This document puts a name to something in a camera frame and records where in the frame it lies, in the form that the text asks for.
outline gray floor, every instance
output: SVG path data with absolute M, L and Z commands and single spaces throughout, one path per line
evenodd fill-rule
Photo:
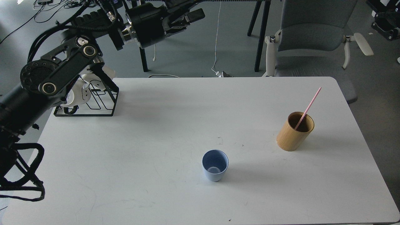
M 215 76 L 211 67 L 214 63 L 219 5 L 219 2 L 201 3 L 197 8 L 204 9 L 206 18 L 189 26 L 187 31 L 157 44 L 155 61 L 152 61 L 154 48 L 147 48 L 150 72 L 142 71 L 136 44 L 125 45 L 123 50 L 116 51 L 110 39 L 105 36 L 99 38 L 98 43 L 106 64 L 116 70 L 118 77 L 147 77 L 151 74 Z M 216 70 L 224 70 L 233 76 L 262 76 L 265 72 L 265 49 L 260 72 L 255 73 L 253 70 L 260 18 L 256 22 L 253 36 L 246 36 L 254 5 L 254 2 L 221 3 Z M 280 1 L 272 1 L 267 25 L 268 35 L 275 34 L 279 29 L 281 8 Z M 56 20 L 63 21 L 74 11 L 75 9 L 63 9 L 49 22 L 42 24 L 31 21 L 0 45 L 0 94 L 7 93 L 18 83 L 19 73 L 26 63 L 32 41 L 45 29 L 52 27 Z M 45 20 L 53 12 L 54 10 L 43 12 L 37 20 Z M 34 13 L 31 1 L 25 0 L 20 5 L 16 4 L 16 0 L 0 1 L 0 38 L 4 38 Z M 400 207 L 400 117 L 397 113 L 400 109 L 400 64 L 396 61 L 400 57 L 400 40 L 386 41 L 370 27 L 372 21 L 371 9 L 365 1 L 360 0 L 346 30 L 350 34 L 363 34 L 375 55 L 366 57 L 355 43 L 351 45 L 352 57 L 346 71 L 357 89 L 358 101 L 351 104 L 350 108 L 397 206 Z M 58 35 L 52 36 L 44 43 L 37 56 L 48 52 L 59 43 Z M 295 54 L 320 55 L 313 51 Z M 343 62 L 343 49 L 340 47 L 330 52 L 329 57 Z M 23 141 L 37 141 L 49 114 L 47 112 L 38 121 L 40 131 L 29 130 Z M 6 205 L 7 200 L 0 200 L 0 209 Z

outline cup rim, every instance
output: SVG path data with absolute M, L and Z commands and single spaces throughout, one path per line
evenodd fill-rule
M 304 114 L 304 112 L 300 112 L 300 111 L 296 111 L 296 112 L 292 112 L 292 113 L 290 113 L 289 115 L 288 115 L 288 117 L 287 117 L 287 122 L 288 122 L 288 125 L 289 125 L 289 127 L 292 129 L 292 130 L 294 130 L 294 131 L 296 131 L 296 132 L 299 132 L 299 133 L 311 133 L 311 131 L 313 131 L 314 130 L 314 127 L 315 127 L 315 123 L 314 123 L 314 120 L 312 119 L 312 117 L 310 116 L 310 115 L 308 115 L 308 114 L 306 114 L 306 116 L 304 117 L 304 119 L 307 119 L 307 118 L 310 118 L 310 120 L 311 120 L 311 122 L 312 122 L 312 127 L 311 127 L 311 129 L 309 130 L 309 131 L 297 131 L 297 130 L 295 130 L 291 125 L 290 125 L 290 123 L 289 123 L 289 118 L 292 116 L 292 115 L 294 115 L 294 114 L 301 114 L 301 115 L 303 115 Z
M 203 169 L 205 169 L 205 170 L 207 171 L 207 169 L 204 167 L 203 160 L 204 160 L 204 156 L 205 156 L 207 153 L 209 153 L 210 151 L 218 151 L 218 152 L 222 153 L 222 154 L 226 157 L 226 167 L 225 167 L 225 169 L 224 169 L 223 171 L 219 172 L 219 173 L 211 173 L 211 174 L 218 175 L 218 174 L 221 174 L 221 173 L 225 172 L 226 169 L 228 168 L 228 165 L 229 165 L 229 158 L 228 158 L 228 156 L 225 154 L 225 152 L 223 152 L 223 151 L 221 151 L 221 150 L 219 150 L 219 149 L 211 149 L 211 150 L 208 150 L 206 153 L 204 153 L 203 158 L 202 158 L 202 160 L 201 160 L 201 164 L 202 164 L 202 166 L 203 166 Z

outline pink straw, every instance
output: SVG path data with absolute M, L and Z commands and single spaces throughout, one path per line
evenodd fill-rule
M 317 97 L 318 93 L 320 92 L 321 88 L 318 89 L 317 93 L 315 93 L 314 98 L 312 98 L 310 104 L 308 105 L 307 109 L 304 111 L 303 115 L 301 116 L 299 122 L 297 123 L 296 127 L 294 128 L 294 130 L 296 131 L 297 128 L 299 127 L 301 121 L 303 121 L 304 117 L 306 116 L 309 108 L 311 107 L 311 104 L 314 102 L 315 98 Z

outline bamboo cup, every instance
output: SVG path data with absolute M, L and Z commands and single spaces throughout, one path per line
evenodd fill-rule
M 294 129 L 302 115 L 302 112 L 292 112 L 283 124 L 276 136 L 276 143 L 281 149 L 290 152 L 296 150 L 314 129 L 314 121 L 309 115 L 304 117 L 297 130 Z

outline chair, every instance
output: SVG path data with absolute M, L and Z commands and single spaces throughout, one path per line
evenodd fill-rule
M 348 104 L 357 94 L 345 69 L 350 59 L 349 42 L 356 41 L 365 55 L 373 55 L 364 37 L 355 33 L 344 35 L 344 27 L 357 0 L 285 0 L 281 29 L 267 36 L 266 72 L 263 76 L 330 76 L 336 79 Z M 345 62 L 342 67 L 321 56 L 276 57 L 278 51 L 313 49 L 333 51 L 344 43 Z

